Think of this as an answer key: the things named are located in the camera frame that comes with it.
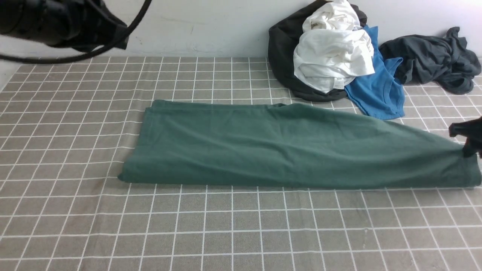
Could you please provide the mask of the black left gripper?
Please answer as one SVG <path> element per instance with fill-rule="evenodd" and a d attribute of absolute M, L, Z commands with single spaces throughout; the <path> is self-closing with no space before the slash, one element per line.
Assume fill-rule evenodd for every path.
<path fill-rule="evenodd" d="M 73 39 L 72 48 L 91 52 L 110 44 L 127 29 L 127 24 L 116 17 L 103 0 L 78 0 L 82 7 L 80 33 Z"/>

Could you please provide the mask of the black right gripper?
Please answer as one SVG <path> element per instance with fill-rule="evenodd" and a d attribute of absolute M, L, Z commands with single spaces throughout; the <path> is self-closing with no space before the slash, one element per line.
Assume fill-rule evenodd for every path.
<path fill-rule="evenodd" d="M 452 123 L 449 128 L 449 137 L 465 137 L 463 146 L 464 157 L 478 155 L 482 158 L 482 117 L 465 122 Z"/>

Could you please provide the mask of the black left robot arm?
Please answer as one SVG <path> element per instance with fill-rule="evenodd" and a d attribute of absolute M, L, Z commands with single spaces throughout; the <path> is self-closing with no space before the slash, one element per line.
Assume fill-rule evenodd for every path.
<path fill-rule="evenodd" d="M 102 0 L 2 0 L 1 35 L 88 53 L 127 29 Z"/>

